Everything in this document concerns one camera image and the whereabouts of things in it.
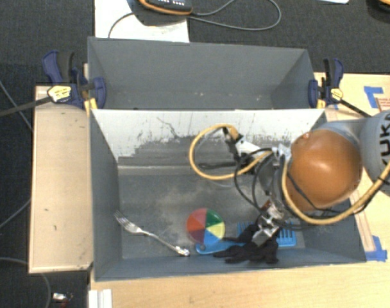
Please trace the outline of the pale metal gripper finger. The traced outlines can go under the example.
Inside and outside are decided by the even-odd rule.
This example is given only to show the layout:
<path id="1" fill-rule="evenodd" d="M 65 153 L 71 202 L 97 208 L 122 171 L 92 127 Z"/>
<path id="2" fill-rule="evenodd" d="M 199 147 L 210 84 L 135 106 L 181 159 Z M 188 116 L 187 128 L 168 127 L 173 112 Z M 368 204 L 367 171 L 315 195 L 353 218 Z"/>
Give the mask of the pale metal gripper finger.
<path id="1" fill-rule="evenodd" d="M 272 229 L 276 227 L 276 225 L 273 223 L 273 216 L 270 215 L 260 215 L 257 219 L 257 225 L 260 229 Z"/>
<path id="2" fill-rule="evenodd" d="M 268 240 L 272 239 L 273 236 L 278 232 L 278 228 L 262 228 L 260 230 L 257 230 L 253 237 L 252 242 L 255 243 L 257 246 L 261 246 L 264 243 L 266 243 Z"/>

